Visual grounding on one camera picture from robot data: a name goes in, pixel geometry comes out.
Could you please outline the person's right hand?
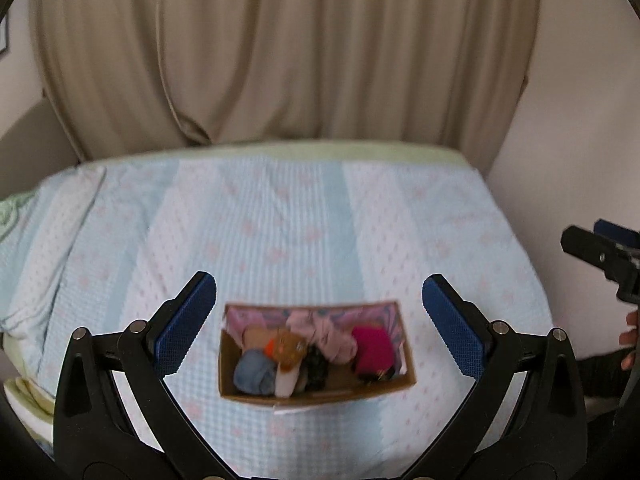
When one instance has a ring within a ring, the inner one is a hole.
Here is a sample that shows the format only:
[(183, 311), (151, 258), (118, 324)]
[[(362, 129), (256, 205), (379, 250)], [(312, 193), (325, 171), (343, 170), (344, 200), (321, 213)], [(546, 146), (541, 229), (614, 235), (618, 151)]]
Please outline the person's right hand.
[(634, 350), (639, 340), (639, 311), (635, 310), (634, 312), (629, 312), (626, 316), (626, 324), (628, 330), (620, 334), (620, 338), (618, 338), (618, 342), (623, 347), (629, 347), (630, 352), (623, 358), (623, 361), (620, 363), (620, 367), (622, 370), (631, 370), (634, 366), (634, 361), (636, 360), (637, 351)]

